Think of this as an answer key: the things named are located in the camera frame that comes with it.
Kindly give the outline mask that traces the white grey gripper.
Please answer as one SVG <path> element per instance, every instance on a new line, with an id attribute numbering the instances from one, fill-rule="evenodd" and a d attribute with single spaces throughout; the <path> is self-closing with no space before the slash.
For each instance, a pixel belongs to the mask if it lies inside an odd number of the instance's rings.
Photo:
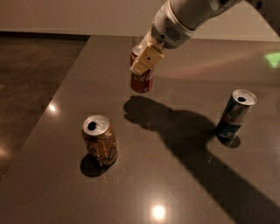
<path id="1" fill-rule="evenodd" d="M 154 17 L 151 27 L 143 38 L 145 43 L 132 48 L 135 55 L 130 71 L 143 74 L 152 69 L 163 57 L 162 49 L 175 49 L 192 37 L 194 31 L 185 28 L 174 16 L 170 7 L 161 7 Z"/>

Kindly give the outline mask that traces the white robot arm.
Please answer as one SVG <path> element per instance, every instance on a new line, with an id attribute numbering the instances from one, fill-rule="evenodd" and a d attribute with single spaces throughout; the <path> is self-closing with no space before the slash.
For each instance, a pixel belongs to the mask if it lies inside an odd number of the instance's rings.
<path id="1" fill-rule="evenodd" d="M 141 75 L 153 68 L 164 57 L 164 49 L 182 46 L 207 20 L 228 11 L 240 1 L 250 4 L 280 36 L 280 0 L 167 0 L 140 42 L 140 52 L 130 71 Z"/>

